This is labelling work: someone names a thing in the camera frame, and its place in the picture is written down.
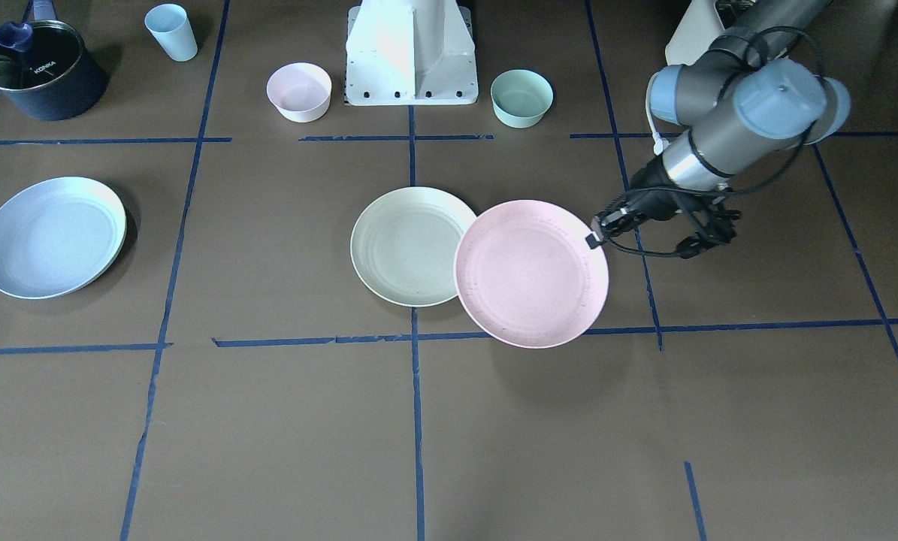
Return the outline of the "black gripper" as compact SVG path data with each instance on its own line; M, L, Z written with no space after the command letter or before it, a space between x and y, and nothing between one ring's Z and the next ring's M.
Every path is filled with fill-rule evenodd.
M741 213L724 206L728 195L731 192L704 192L662 185L628 189L597 214L597 235L590 233L584 240L589 249L610 244L613 249L630 255L692 259L730 244L737 236L735 222L741 218ZM693 232L673 251L631 249L616 240L647 222L665 222L676 216L686 218Z

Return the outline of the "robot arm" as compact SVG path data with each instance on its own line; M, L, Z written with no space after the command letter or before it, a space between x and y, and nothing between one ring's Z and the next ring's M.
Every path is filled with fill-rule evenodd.
M693 64L668 65L649 83L651 119L685 130L630 179L630 188L593 218L590 249L618 243L646 222L683 216L688 237L668 252L690 259L736 236L728 198L754 194L779 178L735 191L730 179L778 151L798 157L847 120L843 83L824 75L824 53L806 27L827 1L757 1L711 41Z

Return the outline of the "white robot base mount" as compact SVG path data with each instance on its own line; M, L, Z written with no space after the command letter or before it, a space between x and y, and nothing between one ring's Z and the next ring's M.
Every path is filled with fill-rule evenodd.
M348 13L343 94L356 107L469 105L473 15L456 1L363 1Z

